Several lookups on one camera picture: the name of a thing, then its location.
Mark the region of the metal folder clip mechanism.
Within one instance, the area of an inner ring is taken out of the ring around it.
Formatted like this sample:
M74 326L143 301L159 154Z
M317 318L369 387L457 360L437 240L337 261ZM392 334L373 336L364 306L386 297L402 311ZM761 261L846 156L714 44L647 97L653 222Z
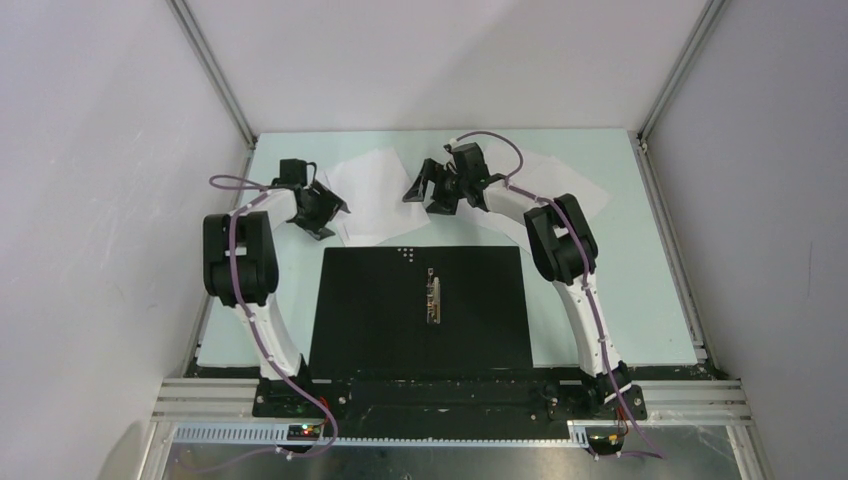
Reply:
M441 282L433 268L427 269L426 322L429 325L441 323Z

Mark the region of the black folder with beige cover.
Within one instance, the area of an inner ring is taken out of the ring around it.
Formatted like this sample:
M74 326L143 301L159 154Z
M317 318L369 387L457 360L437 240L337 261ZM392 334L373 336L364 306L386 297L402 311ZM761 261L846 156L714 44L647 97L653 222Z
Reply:
M428 268L441 282L439 325L426 322ZM308 360L313 378L532 366L518 248L325 250Z

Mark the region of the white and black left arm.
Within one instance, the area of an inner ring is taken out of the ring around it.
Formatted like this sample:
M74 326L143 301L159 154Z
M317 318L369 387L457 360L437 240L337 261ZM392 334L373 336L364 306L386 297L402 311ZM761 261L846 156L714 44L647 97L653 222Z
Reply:
M393 153L374 151L324 173L314 162L282 159L268 184L229 174L209 179L217 189L258 193L239 208L204 218L203 282L253 337L261 376L286 381L277 402L292 416L312 411L316 390L296 378L305 361L277 302L274 232L292 224L322 241L334 236L329 225L337 222L346 245L364 246L417 229L428 218L420 205L402 202L406 178Z

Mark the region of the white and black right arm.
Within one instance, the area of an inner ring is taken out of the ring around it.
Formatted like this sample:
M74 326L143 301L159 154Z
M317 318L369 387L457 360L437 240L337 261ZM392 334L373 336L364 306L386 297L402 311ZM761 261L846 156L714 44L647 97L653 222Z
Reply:
M453 215L460 201L524 226L534 265L556 289L566 311L582 372L585 411L606 418L629 408L632 380L610 337L597 291L598 246L577 198L544 197L519 186L512 173L493 173L476 143L445 145L451 159L426 159L406 202L431 214Z

